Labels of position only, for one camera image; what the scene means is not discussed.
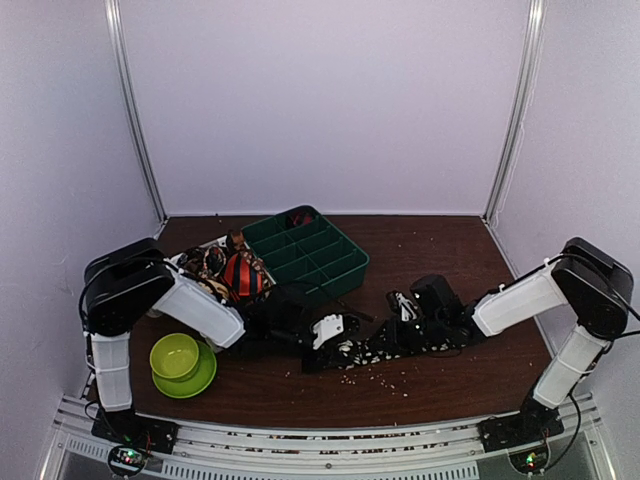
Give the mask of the black white floral tie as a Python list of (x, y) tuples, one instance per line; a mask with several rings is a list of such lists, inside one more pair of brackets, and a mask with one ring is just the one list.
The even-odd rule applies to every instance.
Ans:
[(343, 340), (335, 345), (324, 347), (321, 354), (330, 368), (346, 369), (420, 355), (438, 357), (440, 354), (461, 351), (469, 344), (467, 339), (447, 337), (417, 336), (395, 339), (376, 337), (365, 340)]

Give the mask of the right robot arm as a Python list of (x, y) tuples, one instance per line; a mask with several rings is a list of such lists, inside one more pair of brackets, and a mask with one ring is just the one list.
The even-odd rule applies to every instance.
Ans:
[(442, 275), (415, 281), (410, 294), (392, 292), (391, 317), (376, 335), (388, 356), (414, 356), (440, 349), (463, 350), (520, 323), (567, 315), (565, 339), (511, 416), (519, 440), (535, 440), (553, 422), (560, 404), (591, 373), (600, 357), (624, 336), (635, 280), (631, 270), (581, 237), (521, 277), (461, 302)]

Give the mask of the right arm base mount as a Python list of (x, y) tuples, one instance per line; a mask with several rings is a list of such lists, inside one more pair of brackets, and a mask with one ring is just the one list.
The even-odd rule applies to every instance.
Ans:
[(547, 436), (564, 432), (564, 425), (558, 418), (544, 420), (521, 413), (488, 418), (477, 428), (485, 452), (540, 442)]

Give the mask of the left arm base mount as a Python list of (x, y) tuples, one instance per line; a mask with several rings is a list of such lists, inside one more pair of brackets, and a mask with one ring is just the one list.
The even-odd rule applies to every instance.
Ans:
[(91, 428), (95, 437), (162, 454), (173, 452), (177, 433), (174, 422), (119, 413), (100, 416)]

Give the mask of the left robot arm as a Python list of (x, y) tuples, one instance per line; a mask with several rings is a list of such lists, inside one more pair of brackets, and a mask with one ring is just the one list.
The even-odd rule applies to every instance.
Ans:
[(242, 344), (253, 330), (237, 303), (164, 257), (152, 238), (92, 261), (79, 300), (86, 358), (97, 382), (97, 421), (123, 444), (151, 429), (134, 408), (129, 353), (134, 325), (150, 312), (172, 317), (222, 350)]

